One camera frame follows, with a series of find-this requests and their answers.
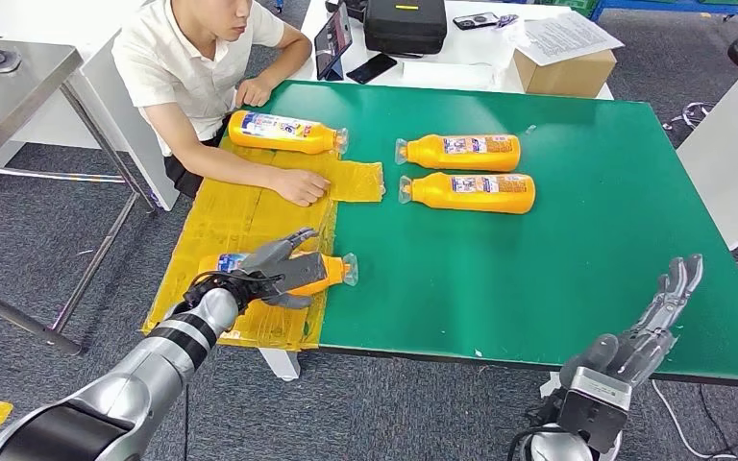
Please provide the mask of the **person's right hand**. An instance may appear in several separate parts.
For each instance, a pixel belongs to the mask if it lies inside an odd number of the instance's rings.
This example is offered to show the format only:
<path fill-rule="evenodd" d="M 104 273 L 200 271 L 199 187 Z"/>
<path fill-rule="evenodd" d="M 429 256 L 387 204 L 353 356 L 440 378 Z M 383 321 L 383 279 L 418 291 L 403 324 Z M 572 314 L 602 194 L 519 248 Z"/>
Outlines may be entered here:
<path fill-rule="evenodd" d="M 331 182 L 317 173 L 301 169 L 274 168 L 268 187 L 296 206 L 311 206 L 329 190 Z"/>

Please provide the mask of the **person's left hand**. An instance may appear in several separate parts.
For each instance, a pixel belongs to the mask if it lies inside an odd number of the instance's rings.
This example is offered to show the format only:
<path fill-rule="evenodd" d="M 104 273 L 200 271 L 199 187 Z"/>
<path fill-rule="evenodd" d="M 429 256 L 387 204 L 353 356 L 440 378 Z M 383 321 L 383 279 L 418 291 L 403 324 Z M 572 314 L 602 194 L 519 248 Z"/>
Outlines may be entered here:
<path fill-rule="evenodd" d="M 262 107 L 270 99 L 276 84 L 264 76 L 242 81 L 234 96 L 234 106 Z"/>

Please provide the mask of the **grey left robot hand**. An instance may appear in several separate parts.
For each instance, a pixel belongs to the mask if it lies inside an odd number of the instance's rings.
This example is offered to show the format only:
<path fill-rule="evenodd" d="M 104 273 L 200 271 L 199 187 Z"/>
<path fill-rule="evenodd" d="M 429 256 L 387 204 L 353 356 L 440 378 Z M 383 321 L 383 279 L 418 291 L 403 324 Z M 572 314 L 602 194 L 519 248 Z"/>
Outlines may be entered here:
<path fill-rule="evenodd" d="M 247 280 L 237 302 L 241 308 L 246 303 L 261 300 L 270 305 L 289 309 L 303 309 L 311 305 L 311 295 L 293 295 L 289 291 L 320 281 L 325 275 L 323 257 L 314 252 L 292 256 L 306 240 L 316 236 L 312 228 L 301 228 L 287 237 L 268 242 L 248 254 L 239 266 Z"/>

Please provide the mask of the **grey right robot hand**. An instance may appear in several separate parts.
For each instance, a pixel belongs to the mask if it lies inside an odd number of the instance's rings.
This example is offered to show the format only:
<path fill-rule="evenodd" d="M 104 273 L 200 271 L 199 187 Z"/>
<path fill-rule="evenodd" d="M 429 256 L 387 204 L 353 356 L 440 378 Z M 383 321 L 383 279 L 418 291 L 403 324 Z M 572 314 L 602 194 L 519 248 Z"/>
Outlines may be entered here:
<path fill-rule="evenodd" d="M 675 257 L 669 272 L 657 279 L 657 291 L 640 318 L 619 335 L 604 333 L 583 352 L 570 357 L 559 372 L 560 384 L 571 386 L 584 367 L 635 388 L 645 382 L 676 343 L 671 328 L 701 282 L 701 254 Z"/>

